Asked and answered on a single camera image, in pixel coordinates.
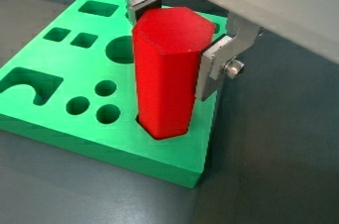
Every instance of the red block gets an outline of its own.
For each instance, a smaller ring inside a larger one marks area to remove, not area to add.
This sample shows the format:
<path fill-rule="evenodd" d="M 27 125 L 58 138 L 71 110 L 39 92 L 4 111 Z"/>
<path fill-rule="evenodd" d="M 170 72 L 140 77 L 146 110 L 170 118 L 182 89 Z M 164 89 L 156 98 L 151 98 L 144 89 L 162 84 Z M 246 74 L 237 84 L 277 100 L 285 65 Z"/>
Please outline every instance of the red block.
<path fill-rule="evenodd" d="M 201 52 L 214 32 L 186 7 L 148 10 L 134 27 L 139 123 L 156 140 L 189 131 Z"/>

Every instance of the square hole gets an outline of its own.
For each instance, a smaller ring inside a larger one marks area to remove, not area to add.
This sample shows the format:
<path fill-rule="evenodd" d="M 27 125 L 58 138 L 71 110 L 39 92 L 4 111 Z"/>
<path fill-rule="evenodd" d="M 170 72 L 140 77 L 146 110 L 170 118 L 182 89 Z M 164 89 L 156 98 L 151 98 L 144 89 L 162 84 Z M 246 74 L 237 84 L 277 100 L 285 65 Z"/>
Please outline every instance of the square hole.
<path fill-rule="evenodd" d="M 71 32 L 71 30 L 62 29 L 62 28 L 55 28 L 44 36 L 44 39 L 47 39 L 50 41 L 54 41 L 54 42 L 60 42 L 67 37 L 70 32 Z"/>
<path fill-rule="evenodd" d="M 88 49 L 92 46 L 96 39 L 98 39 L 96 35 L 80 33 L 71 42 L 71 45 Z"/>
<path fill-rule="evenodd" d="M 80 7 L 80 12 L 110 17 L 116 11 L 118 6 L 98 1 L 87 1 Z"/>

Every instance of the screw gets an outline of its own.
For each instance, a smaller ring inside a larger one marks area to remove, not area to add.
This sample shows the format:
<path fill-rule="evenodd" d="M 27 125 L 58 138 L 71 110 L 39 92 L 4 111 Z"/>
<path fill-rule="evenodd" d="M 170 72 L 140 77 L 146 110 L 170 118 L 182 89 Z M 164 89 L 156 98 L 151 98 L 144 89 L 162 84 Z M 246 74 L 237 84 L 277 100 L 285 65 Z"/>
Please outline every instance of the screw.
<path fill-rule="evenodd" d="M 229 61 L 223 66 L 229 78 L 235 79 L 245 72 L 245 66 L 237 59 Z"/>

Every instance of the green block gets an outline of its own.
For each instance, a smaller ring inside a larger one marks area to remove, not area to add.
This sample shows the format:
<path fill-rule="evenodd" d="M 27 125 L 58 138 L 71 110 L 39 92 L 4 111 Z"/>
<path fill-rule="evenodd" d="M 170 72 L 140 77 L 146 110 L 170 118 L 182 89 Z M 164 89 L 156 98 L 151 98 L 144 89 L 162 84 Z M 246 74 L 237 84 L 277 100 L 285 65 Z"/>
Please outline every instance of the green block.
<path fill-rule="evenodd" d="M 205 170 L 214 95 L 190 132 L 155 141 L 136 123 L 124 0 L 78 0 L 0 69 L 0 129 L 194 187 Z M 227 19 L 202 14 L 222 26 Z"/>

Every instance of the circular hole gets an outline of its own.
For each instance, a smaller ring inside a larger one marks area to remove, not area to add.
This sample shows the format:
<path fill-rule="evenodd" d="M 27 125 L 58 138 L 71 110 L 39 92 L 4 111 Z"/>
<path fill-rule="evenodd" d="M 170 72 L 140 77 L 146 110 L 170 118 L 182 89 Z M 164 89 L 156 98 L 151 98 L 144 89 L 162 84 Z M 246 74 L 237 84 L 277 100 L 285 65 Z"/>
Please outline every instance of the circular hole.
<path fill-rule="evenodd" d="M 90 107 L 90 101 L 86 97 L 75 97 L 67 105 L 67 110 L 71 115 L 83 114 Z"/>
<path fill-rule="evenodd" d="M 134 63 L 131 37 L 124 36 L 114 39 L 106 47 L 106 55 L 118 63 Z"/>
<path fill-rule="evenodd" d="M 99 96 L 108 96 L 116 90 L 116 84 L 111 80 L 102 81 L 95 87 L 95 93 Z"/>
<path fill-rule="evenodd" d="M 96 119 L 102 124 L 114 123 L 118 120 L 119 116 L 120 110 L 112 104 L 107 104 L 98 109 Z"/>

